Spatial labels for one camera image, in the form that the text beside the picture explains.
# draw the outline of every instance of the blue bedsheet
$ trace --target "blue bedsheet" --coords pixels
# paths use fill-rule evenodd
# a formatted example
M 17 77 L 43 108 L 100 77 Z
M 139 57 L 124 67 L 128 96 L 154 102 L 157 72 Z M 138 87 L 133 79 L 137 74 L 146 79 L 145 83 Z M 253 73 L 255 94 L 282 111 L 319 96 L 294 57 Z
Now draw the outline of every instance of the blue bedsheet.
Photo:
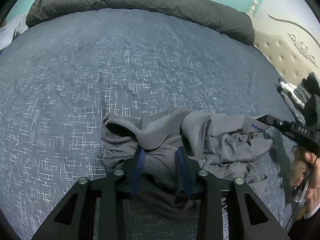
M 105 175 L 101 120 L 185 108 L 293 117 L 279 75 L 254 47 L 159 13 L 102 9 L 36 25 L 0 54 L 0 208 L 29 240 L 80 176 Z M 261 159 L 262 199 L 285 226 L 292 212 L 288 139 Z M 195 239 L 197 221 L 124 203 L 127 239 Z M 227 216 L 225 239 L 228 239 Z

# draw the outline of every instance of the metal bolt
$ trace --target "metal bolt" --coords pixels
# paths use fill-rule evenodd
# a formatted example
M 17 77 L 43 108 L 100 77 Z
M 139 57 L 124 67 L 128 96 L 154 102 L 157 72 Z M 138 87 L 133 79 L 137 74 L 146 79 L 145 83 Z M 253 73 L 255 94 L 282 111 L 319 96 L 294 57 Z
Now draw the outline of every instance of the metal bolt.
M 78 179 L 78 183 L 79 183 L 79 184 L 86 184 L 86 183 L 88 183 L 88 182 L 89 182 L 89 179 L 86 178 L 86 177 L 80 177 L 80 178 Z
M 233 181 L 234 181 L 234 183 L 236 183 L 238 185 L 244 184 L 244 179 L 242 179 L 242 178 L 235 178 Z
M 206 170 L 199 170 L 198 171 L 198 175 L 201 176 L 201 177 L 205 177 L 205 176 L 208 176 L 209 172 L 206 171 Z
M 124 175 L 124 171 L 121 170 L 121 169 L 115 170 L 115 171 L 113 172 L 113 174 L 116 175 L 116 176 L 122 176 L 122 175 Z

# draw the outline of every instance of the white cuff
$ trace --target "white cuff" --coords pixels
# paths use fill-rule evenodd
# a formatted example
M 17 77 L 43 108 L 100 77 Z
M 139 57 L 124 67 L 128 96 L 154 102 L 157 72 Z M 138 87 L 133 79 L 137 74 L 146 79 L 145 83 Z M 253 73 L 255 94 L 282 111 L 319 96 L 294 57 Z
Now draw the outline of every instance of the white cuff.
M 314 214 L 316 214 L 316 212 L 318 211 L 319 208 L 320 208 L 320 203 L 317 205 L 317 207 L 311 213 L 304 214 L 303 218 L 304 219 L 311 218 Z

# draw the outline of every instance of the headboard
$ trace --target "headboard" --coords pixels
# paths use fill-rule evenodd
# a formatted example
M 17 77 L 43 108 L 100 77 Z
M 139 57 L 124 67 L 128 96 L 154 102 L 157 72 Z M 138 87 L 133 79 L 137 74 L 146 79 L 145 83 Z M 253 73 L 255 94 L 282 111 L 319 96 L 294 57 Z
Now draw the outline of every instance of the headboard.
M 254 46 L 272 63 L 282 78 L 294 85 L 314 72 L 320 78 L 320 43 L 303 26 L 268 14 L 255 18 L 254 1 L 247 14 L 255 32 Z

